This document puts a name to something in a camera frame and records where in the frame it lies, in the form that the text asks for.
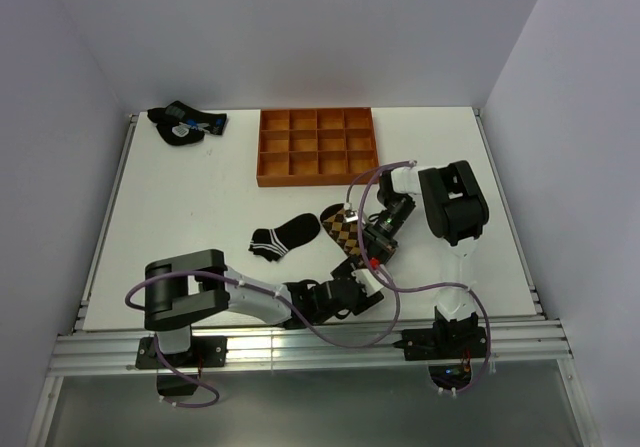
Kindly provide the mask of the brown yellow argyle sock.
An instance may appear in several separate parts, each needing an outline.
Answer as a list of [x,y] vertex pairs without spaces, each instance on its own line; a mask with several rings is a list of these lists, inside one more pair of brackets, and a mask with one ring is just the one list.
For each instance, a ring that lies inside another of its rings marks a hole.
[[333,204],[326,207],[320,214],[320,222],[329,237],[348,256],[355,257],[356,264],[362,268],[360,244],[357,234],[356,221],[349,221],[350,210],[346,210],[343,204]]

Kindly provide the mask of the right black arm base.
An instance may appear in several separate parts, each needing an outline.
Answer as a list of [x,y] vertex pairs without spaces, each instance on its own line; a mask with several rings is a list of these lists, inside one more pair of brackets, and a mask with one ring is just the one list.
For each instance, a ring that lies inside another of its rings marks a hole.
[[484,358],[488,342],[483,327],[434,326],[403,330],[393,347],[402,350],[407,361],[463,360]]

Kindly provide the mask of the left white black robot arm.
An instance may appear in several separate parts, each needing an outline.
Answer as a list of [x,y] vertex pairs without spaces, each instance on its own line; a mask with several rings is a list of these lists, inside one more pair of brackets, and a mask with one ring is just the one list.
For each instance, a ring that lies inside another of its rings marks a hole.
[[157,260],[144,273],[144,327],[156,334],[159,355],[172,366],[194,356],[192,325],[222,312],[294,330],[358,316],[384,299],[381,288],[353,267],[323,283],[270,284],[234,270],[216,249]]

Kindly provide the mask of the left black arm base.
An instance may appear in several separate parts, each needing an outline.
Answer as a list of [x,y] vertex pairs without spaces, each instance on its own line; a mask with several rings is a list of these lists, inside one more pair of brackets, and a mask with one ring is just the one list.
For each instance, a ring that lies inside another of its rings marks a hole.
[[[191,346],[186,352],[164,354],[164,357],[176,368],[223,367],[226,362],[227,341],[225,336],[192,336]],[[144,337],[140,340],[135,368],[138,370],[163,368],[156,353],[153,337]]]

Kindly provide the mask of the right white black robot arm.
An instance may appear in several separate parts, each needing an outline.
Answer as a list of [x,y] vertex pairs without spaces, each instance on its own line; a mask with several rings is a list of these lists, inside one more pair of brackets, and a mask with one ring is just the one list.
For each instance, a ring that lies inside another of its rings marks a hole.
[[362,194],[356,219],[360,255],[382,286],[402,293],[385,263],[396,248],[395,235],[423,203],[432,235],[446,244],[442,280],[406,293],[437,292],[433,345],[443,356],[462,350],[468,335],[486,315],[469,279],[469,258],[489,221],[489,207],[470,163],[459,160],[445,167],[423,167],[403,161],[379,167]]

